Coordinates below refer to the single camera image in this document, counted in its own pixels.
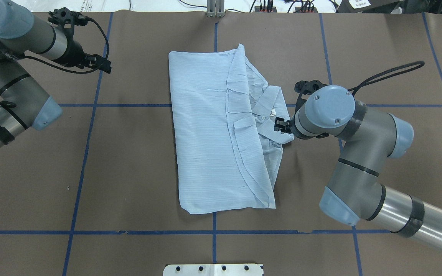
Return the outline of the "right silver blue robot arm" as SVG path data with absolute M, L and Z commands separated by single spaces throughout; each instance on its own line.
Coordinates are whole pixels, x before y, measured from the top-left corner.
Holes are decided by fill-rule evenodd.
M 275 130 L 308 140 L 335 136 L 344 141 L 319 206 L 330 218 L 349 226 L 360 220 L 442 250 L 442 209 L 380 184 L 386 159 L 400 158 L 412 145 L 407 121 L 354 98 L 338 85 L 313 81 L 295 84 L 299 94 L 289 120 L 277 118 Z

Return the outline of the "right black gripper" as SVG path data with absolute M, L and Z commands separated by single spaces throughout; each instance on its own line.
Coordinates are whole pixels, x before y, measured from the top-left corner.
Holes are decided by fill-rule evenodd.
M 278 131 L 280 133 L 291 133 L 294 137 L 302 139 L 302 133 L 297 129 L 295 125 L 294 116 L 289 120 L 285 120 L 281 117 L 276 117 L 274 131 Z

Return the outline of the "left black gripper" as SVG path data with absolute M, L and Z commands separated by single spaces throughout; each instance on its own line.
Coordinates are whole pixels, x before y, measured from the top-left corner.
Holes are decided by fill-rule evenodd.
M 68 43 L 63 54 L 64 67 L 76 67 L 79 69 L 89 68 L 103 71 L 107 74 L 112 72 L 111 62 L 105 57 L 93 57 L 86 54 L 79 42 L 72 40 Z

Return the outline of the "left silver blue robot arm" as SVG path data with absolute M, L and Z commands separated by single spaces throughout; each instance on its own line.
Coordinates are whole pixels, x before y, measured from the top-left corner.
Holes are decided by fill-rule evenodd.
M 93 23 L 103 35 L 103 55 L 88 54 L 74 38 L 76 26 Z M 56 121 L 63 109 L 21 65 L 29 59 L 70 74 L 112 71 L 109 42 L 100 24 L 66 7 L 37 17 L 12 0 L 0 0 L 0 148 L 23 131 L 42 130 Z

